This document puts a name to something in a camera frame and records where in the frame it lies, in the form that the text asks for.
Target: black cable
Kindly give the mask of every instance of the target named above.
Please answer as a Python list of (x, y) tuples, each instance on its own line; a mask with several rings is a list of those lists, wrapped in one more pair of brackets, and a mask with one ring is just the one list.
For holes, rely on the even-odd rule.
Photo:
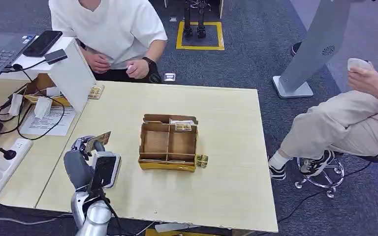
[(127, 234), (129, 234), (128, 236), (136, 236), (135, 234), (132, 234), (130, 232), (128, 232), (127, 230), (125, 230), (121, 224), (120, 224), (120, 219), (117, 215), (117, 213), (115, 212), (115, 210), (112, 208), (111, 204), (109, 203), (108, 199), (106, 199), (105, 197), (105, 194), (103, 193), (103, 191), (100, 192), (100, 197), (102, 198), (102, 200), (105, 202), (105, 204), (108, 206), (109, 210), (112, 212), (112, 214), (114, 214), (115, 216), (115, 220), (117, 221), (117, 225), (118, 225), (118, 229), (120, 230), (120, 235), (122, 235), (122, 232), (121, 231), (124, 231), (126, 232)]
[(7, 208), (7, 209), (10, 209), (10, 210), (12, 210), (13, 212), (15, 212), (17, 214), (25, 215), (25, 216), (41, 217), (41, 218), (48, 218), (48, 219), (64, 219), (64, 218), (72, 218), (73, 217), (73, 216), (43, 216), (43, 215), (25, 214), (23, 212), (20, 212), (20, 211), (16, 210), (12, 206), (7, 206), (7, 205), (1, 204), (1, 203), (0, 203), (0, 206), (4, 207), (4, 208)]
[[(28, 79), (29, 79), (29, 80), (31, 81), (31, 83), (33, 84), (33, 81), (32, 81), (32, 79), (31, 79), (31, 77), (25, 72), (25, 69), (22, 69), (21, 71), (22, 71), (22, 72), (28, 77)], [(37, 140), (37, 139), (41, 139), (42, 137), (44, 137), (45, 135), (47, 135), (51, 130), (54, 129), (54, 127), (56, 127), (56, 126), (62, 121), (62, 119), (63, 119), (63, 117), (64, 117), (64, 113), (65, 113), (65, 107), (64, 107), (63, 103), (61, 103), (61, 102), (59, 102), (59, 101), (57, 101), (57, 100), (55, 100), (55, 99), (53, 99), (53, 98), (51, 98), (51, 97), (45, 95), (43, 92), (40, 91), (40, 89), (37, 87), (37, 85), (35, 85), (35, 88), (37, 89), (37, 91), (38, 91), (41, 95), (43, 95), (43, 96), (45, 96), (45, 97), (51, 99), (52, 101), (55, 101), (55, 102), (59, 103), (61, 106), (63, 106), (63, 113), (62, 113), (62, 116), (60, 117), (59, 121), (57, 121), (56, 124), (54, 124), (54, 125), (53, 125), (49, 130), (47, 130), (43, 135), (41, 135), (41, 136), (39, 136), (39, 137), (37, 137), (37, 138), (33, 138), (33, 139), (27, 138), (27, 137), (25, 137), (24, 135), (21, 134), (21, 132), (20, 132), (20, 130), (19, 130), (19, 126), (20, 126), (20, 118), (19, 118), (19, 116), (18, 116), (17, 132), (18, 132), (18, 134), (19, 134), (22, 138), (24, 138), (24, 139), (28, 139), (28, 140)]]
[[(5, 106), (5, 105), (0, 106), (0, 112), (1, 112), (3, 109), (5, 109), (4, 106)], [(0, 113), (0, 116), (6, 116), (6, 115), (9, 115), (9, 113), (5, 113), (5, 114), (1, 114), (1, 113)], [(1, 118), (0, 118), (0, 122), (8, 122), (8, 121), (13, 120), (14, 118), (15, 118), (15, 117), (11, 117), (11, 118), (9, 118), (9, 119), (1, 119)]]
[(21, 125), (22, 125), (22, 123), (23, 123), (24, 120), (25, 120), (25, 117), (27, 116), (28, 112), (30, 111), (31, 107), (32, 107), (32, 104), (30, 104), (30, 105), (28, 106), (27, 111), (25, 111), (24, 115), (22, 116), (21, 122), (20, 122), (19, 124), (18, 124), (18, 122), (17, 122), (17, 126), (16, 126), (15, 128), (13, 128), (13, 129), (11, 129), (11, 130), (9, 130), (9, 131), (1, 132), (0, 134), (9, 134), (9, 133), (14, 132), (14, 131), (17, 130), (18, 128), (20, 128)]
[[(348, 176), (350, 176), (350, 175), (356, 174), (356, 173), (358, 173), (358, 172), (361, 172), (361, 171), (367, 169), (372, 163), (373, 163), (373, 161), (369, 162), (369, 163), (368, 163), (365, 167), (363, 167), (362, 169), (357, 170), (357, 171), (354, 171), (354, 172), (351, 172), (351, 173), (345, 175), (343, 178), (346, 178), (346, 177), (348, 177)], [(331, 188), (332, 186), (334, 186), (334, 185), (335, 185), (340, 179), (341, 179), (341, 178), (339, 178), (338, 180), (334, 181), (334, 182), (330, 185), (330, 188)], [(326, 190), (322, 190), (322, 191), (320, 191), (320, 192), (314, 193), (314, 194), (309, 195), (309, 196), (307, 196), (306, 198), (304, 198), (304, 199), (303, 199), (303, 200), (302, 200), (302, 201), (301, 201), (301, 202), (295, 207), (295, 209), (294, 209), (294, 210), (293, 210), (293, 211), (292, 211), (287, 217), (284, 217), (284, 218), (282, 218), (281, 220), (278, 220), (278, 223), (280, 223), (280, 222), (282, 222), (282, 221), (287, 220), (288, 218), (290, 218), (290, 217), (295, 213), (295, 211), (301, 206), (301, 204), (304, 203), (304, 201), (308, 200), (309, 198), (313, 198), (313, 197), (317, 196), (318, 194), (321, 194), (321, 193), (323, 193), (323, 192), (325, 192), (325, 191), (326, 191)], [(258, 234), (257, 236), (259, 236), (259, 235), (265, 235), (265, 234), (268, 234), (268, 232), (266, 232), (266, 233), (262, 233), (262, 234)]]
[(29, 66), (29, 67), (25, 68), (25, 69), (19, 69), (19, 70), (11, 70), (11, 71), (8, 71), (8, 73), (12, 73), (12, 72), (19, 72), (19, 71), (28, 70), (28, 69), (31, 69), (31, 68), (33, 68), (33, 67), (36, 67), (36, 66), (38, 66), (38, 65), (40, 65), (40, 64), (42, 64), (42, 63), (44, 63), (44, 62), (46, 62), (46, 61), (47, 61), (47, 60), (46, 60), (46, 59), (44, 59), (44, 60), (42, 60), (42, 61), (40, 61), (40, 62), (37, 62), (36, 64), (34, 64), (34, 65), (32, 65), (32, 66)]

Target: black watch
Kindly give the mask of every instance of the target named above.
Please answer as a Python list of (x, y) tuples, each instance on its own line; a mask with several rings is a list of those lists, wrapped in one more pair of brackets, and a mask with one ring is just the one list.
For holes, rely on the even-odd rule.
[(149, 64), (149, 68), (151, 68), (152, 65), (156, 65), (156, 63), (148, 57), (143, 57), (142, 59)]

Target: smartphone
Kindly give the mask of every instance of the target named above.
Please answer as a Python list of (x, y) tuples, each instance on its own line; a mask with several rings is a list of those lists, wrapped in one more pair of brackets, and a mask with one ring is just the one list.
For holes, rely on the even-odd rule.
[(62, 36), (63, 32), (46, 30), (34, 42), (32, 42), (23, 52), (27, 57), (43, 57), (48, 50)]
[(121, 166), (121, 156), (112, 152), (97, 152), (94, 162), (94, 177), (88, 187), (88, 192), (114, 186)]

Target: speaker grille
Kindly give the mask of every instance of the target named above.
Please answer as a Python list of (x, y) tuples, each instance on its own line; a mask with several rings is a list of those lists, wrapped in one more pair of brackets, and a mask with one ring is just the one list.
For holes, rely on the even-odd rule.
[(324, 48), (324, 50), (322, 50), (322, 55), (328, 56), (328, 55), (333, 54), (334, 51), (335, 51), (335, 46), (334, 45), (330, 45), (330, 46)]

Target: paper sheet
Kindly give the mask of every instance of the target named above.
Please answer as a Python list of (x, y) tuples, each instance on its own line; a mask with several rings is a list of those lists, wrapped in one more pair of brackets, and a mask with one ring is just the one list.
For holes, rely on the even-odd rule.
[[(47, 116), (43, 117), (43, 119), (38, 119), (32, 111), (28, 114), (27, 119), (21, 126), (20, 132), (21, 134), (43, 135), (60, 120), (62, 114), (63, 107), (51, 107), (50, 113)], [(65, 136), (75, 116), (76, 113), (74, 109), (72, 107), (66, 107), (60, 123), (47, 135)]]

